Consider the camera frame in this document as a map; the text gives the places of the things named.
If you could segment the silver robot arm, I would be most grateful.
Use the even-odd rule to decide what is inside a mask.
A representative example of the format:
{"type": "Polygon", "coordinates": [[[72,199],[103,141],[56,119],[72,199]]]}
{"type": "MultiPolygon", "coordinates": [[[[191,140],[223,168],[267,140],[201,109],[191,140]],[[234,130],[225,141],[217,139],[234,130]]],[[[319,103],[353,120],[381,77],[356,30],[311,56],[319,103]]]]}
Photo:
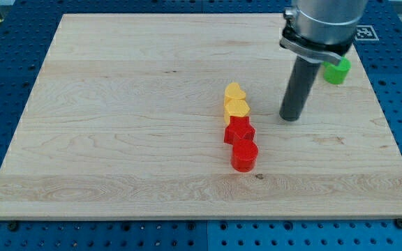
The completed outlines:
{"type": "Polygon", "coordinates": [[[296,121],[322,63],[337,66],[355,39],[367,0],[296,0],[283,12],[280,46],[297,57],[279,115],[296,121]]]}

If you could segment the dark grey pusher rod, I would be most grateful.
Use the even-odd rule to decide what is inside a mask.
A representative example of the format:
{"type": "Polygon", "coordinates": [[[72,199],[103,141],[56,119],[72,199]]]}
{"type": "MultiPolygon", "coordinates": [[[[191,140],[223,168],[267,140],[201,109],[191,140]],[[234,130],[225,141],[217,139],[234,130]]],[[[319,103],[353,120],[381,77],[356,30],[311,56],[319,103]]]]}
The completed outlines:
{"type": "Polygon", "coordinates": [[[302,114],[321,63],[311,63],[300,56],[295,60],[279,110],[286,121],[296,121],[302,114]]]}

